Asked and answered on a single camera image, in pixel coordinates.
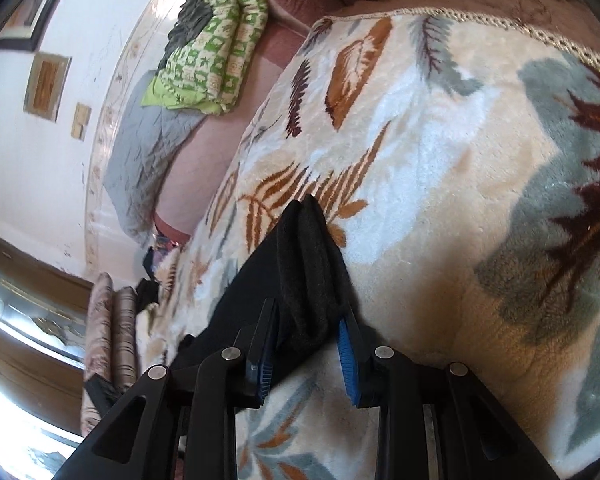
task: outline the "picture frame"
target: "picture frame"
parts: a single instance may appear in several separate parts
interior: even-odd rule
[[[24,96],[24,111],[56,122],[70,57],[36,52]]]
[[[23,0],[0,30],[0,49],[34,52],[58,0]]]

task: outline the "light switch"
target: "light switch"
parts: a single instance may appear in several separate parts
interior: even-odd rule
[[[84,139],[84,129],[89,124],[91,108],[82,103],[75,105],[74,124],[71,126],[71,136],[74,139]]]

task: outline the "glass pane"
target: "glass pane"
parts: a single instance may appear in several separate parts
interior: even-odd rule
[[[0,328],[32,348],[83,368],[86,314],[30,294],[1,273]]]
[[[0,393],[0,465],[18,480],[50,480],[81,442]]]

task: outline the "folded green quilt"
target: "folded green quilt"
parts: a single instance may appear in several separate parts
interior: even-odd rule
[[[176,48],[149,84],[142,104],[230,111],[267,23],[267,0],[203,0],[213,17],[200,34]]]

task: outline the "wall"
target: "wall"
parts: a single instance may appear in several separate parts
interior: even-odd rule
[[[77,276],[85,275],[85,189],[100,108],[148,2],[59,1],[40,44],[72,58],[57,123],[22,111],[33,54],[0,50],[0,237]],[[77,102],[92,108],[83,141],[70,137]],[[118,283],[140,272],[138,249],[128,250],[132,263],[107,269]]]

